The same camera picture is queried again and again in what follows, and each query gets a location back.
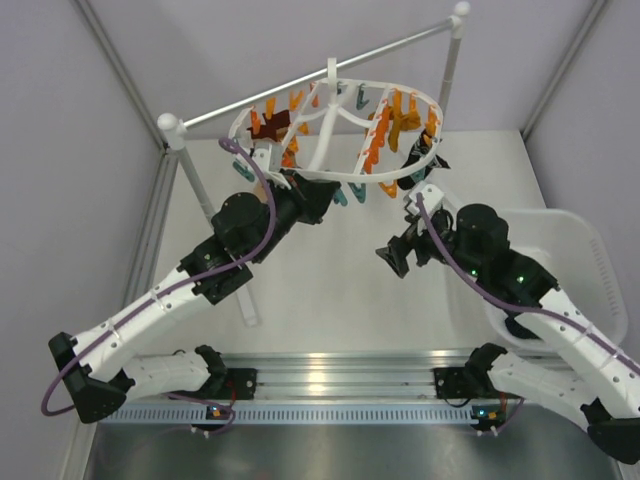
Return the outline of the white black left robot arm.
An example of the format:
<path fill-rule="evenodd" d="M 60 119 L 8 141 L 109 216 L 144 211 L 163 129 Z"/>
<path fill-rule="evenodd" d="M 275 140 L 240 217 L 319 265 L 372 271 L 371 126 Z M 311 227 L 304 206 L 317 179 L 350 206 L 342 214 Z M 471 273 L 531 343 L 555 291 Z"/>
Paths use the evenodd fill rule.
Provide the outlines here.
<path fill-rule="evenodd" d="M 266 200 L 240 192 L 212 217 L 212 236 L 134 303 L 81 334 L 61 332 L 48 346 L 80 421 L 103 420 L 126 402 L 161 394 L 214 400 L 229 382 L 219 352 L 202 345 L 171 355 L 142 350 L 169 330 L 220 303 L 253 277 L 298 223 L 321 223 L 339 183 L 284 173 L 288 186 L 267 181 Z"/>

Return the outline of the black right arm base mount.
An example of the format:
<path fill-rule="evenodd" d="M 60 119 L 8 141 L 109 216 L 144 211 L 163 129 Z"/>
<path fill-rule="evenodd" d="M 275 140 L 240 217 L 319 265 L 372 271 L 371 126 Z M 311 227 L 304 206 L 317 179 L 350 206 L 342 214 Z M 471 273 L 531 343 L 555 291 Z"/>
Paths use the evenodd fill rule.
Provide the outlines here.
<path fill-rule="evenodd" d="M 496 399 L 498 391 L 489 379 L 493 362 L 507 353 L 504 347 L 486 343 L 475 348 L 461 367 L 433 370 L 436 397 L 441 400 Z"/>

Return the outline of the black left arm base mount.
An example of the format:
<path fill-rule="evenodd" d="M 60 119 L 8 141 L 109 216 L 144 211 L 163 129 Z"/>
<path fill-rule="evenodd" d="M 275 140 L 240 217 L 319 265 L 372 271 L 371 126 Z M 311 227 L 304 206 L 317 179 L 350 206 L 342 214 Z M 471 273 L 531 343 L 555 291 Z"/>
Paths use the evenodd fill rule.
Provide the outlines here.
<path fill-rule="evenodd" d="M 195 397 L 204 400 L 252 400 L 257 387 L 254 368 L 227 367 L 219 352 L 202 345 L 195 349 L 206 363 L 209 374 Z"/>

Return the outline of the teal front clothes peg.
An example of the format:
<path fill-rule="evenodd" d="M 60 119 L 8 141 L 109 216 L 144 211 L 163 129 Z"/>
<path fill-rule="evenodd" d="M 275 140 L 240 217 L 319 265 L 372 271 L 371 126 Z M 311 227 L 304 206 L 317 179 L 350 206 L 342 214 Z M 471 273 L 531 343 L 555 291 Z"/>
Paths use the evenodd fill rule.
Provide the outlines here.
<path fill-rule="evenodd" d="M 346 207 L 348 205 L 348 199 L 341 187 L 338 187 L 333 194 L 333 202 L 336 205 Z"/>

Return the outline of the white round sock hanger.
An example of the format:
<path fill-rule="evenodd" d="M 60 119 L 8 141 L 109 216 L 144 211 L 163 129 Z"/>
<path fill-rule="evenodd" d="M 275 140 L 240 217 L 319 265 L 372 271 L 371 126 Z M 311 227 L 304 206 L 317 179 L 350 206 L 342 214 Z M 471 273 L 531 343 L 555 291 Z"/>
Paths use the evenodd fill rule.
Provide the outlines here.
<path fill-rule="evenodd" d="M 250 167 L 255 176 L 262 172 L 251 157 L 258 140 L 251 139 L 247 128 L 255 117 L 263 123 L 263 115 L 270 118 L 281 110 L 289 110 L 291 118 L 288 132 L 279 142 L 284 149 L 281 168 L 277 172 L 262 172 L 281 184 L 288 182 L 285 173 L 294 170 L 311 180 L 373 183 L 393 190 L 399 188 L 399 178 L 421 170 L 435 155 L 440 155 L 438 148 L 442 140 L 444 112 L 435 99 L 402 84 L 342 78 L 337 74 L 335 60 L 329 60 L 328 65 L 330 70 L 325 77 L 311 82 L 309 87 L 291 88 L 286 98 L 271 94 L 240 111 L 228 131 L 229 138 L 240 148 L 233 161 L 239 160 Z M 363 110 L 357 111 L 357 87 L 361 83 L 368 85 L 366 96 L 370 102 Z M 416 130 L 400 133 L 398 151 L 394 153 L 388 145 L 390 120 L 385 144 L 379 149 L 379 162 L 373 166 L 372 173 L 367 174 L 363 170 L 366 151 L 378 123 L 378 119 L 369 120 L 368 116 L 372 112 L 379 115 L 384 100 L 391 107 L 395 90 L 403 93 L 404 112 L 408 111 L 409 95 L 415 95 L 422 123 Z M 417 163 L 403 168 L 412 145 L 424 129 L 432 137 L 430 152 Z"/>

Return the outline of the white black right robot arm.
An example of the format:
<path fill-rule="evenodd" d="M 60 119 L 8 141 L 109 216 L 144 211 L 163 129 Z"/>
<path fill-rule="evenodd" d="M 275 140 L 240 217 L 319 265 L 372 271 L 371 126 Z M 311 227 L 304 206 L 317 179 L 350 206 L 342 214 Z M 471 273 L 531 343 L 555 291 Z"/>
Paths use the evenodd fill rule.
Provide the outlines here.
<path fill-rule="evenodd" d="M 473 350 L 463 377 L 475 397 L 494 393 L 531 400 L 584 431 L 605 454 L 639 461 L 639 365 L 606 339 L 540 263 L 512 249 L 509 225 L 495 209 L 471 204 L 456 214 L 408 215 L 408 228 L 376 254 L 400 278 L 410 254 L 418 265 L 451 268 L 493 307 L 543 341 L 572 368 L 546 370 L 494 343 Z"/>

